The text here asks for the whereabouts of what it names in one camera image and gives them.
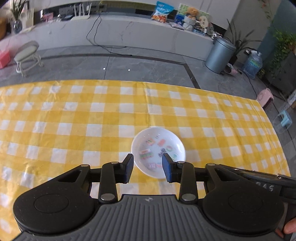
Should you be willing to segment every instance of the stuffed teddy bear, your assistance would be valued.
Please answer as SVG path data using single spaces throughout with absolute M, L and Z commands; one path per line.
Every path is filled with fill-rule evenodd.
M 192 19 L 196 19 L 196 16 L 198 15 L 198 10 L 194 7 L 188 7 L 186 16 Z

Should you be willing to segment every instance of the plastic water bottle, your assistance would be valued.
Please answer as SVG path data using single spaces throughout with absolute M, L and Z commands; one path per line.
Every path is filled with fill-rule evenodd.
M 251 56 L 245 62 L 243 71 L 250 79 L 255 79 L 256 74 L 262 68 L 261 53 L 255 50 L 251 51 Z

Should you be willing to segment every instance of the white stool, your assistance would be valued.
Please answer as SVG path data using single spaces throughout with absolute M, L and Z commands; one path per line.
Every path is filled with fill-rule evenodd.
M 39 44 L 36 41 L 30 41 L 18 49 L 15 55 L 15 62 L 17 63 L 17 73 L 21 73 L 23 77 L 27 77 L 27 75 L 25 74 L 26 71 L 30 70 L 37 64 L 39 64 L 40 67 L 44 66 L 44 64 L 41 62 L 40 55 L 36 54 L 38 48 Z M 22 64 L 26 60 L 30 59 L 34 60 L 34 64 L 26 69 L 23 69 Z

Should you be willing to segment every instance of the snack bag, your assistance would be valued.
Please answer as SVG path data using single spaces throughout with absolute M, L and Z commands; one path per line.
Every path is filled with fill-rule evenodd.
M 157 1 L 155 12 L 152 14 L 151 18 L 161 23 L 166 22 L 167 16 L 171 11 L 174 10 L 174 7 L 163 2 Z

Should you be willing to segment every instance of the gray trash can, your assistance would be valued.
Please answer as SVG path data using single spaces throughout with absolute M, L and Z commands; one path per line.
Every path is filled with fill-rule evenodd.
M 235 50 L 236 47 L 231 42 L 224 38 L 217 38 L 205 62 L 206 67 L 217 74 L 221 73 Z

